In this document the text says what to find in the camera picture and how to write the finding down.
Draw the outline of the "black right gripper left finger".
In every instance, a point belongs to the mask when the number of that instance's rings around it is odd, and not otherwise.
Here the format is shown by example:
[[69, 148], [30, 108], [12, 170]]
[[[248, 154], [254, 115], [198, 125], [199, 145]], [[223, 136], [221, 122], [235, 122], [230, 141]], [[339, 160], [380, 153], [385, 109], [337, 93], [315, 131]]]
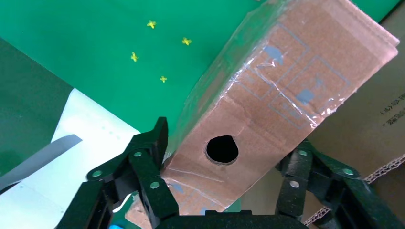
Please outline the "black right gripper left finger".
[[90, 170], [56, 226], [58, 229], [107, 229], [113, 209], [138, 192], [154, 229], [168, 229], [179, 207], [160, 170], [168, 145], [168, 123], [159, 117], [154, 128], [134, 135], [124, 152]]

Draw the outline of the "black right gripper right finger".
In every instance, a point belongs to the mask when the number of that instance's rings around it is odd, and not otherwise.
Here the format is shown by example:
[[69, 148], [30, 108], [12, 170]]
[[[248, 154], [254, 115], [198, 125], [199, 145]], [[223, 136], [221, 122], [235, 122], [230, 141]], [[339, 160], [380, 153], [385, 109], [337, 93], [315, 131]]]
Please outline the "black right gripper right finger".
[[284, 178], [276, 213], [301, 221], [306, 192], [329, 212], [314, 221], [319, 229], [403, 229], [404, 224], [383, 203], [359, 172], [302, 141], [276, 169]]

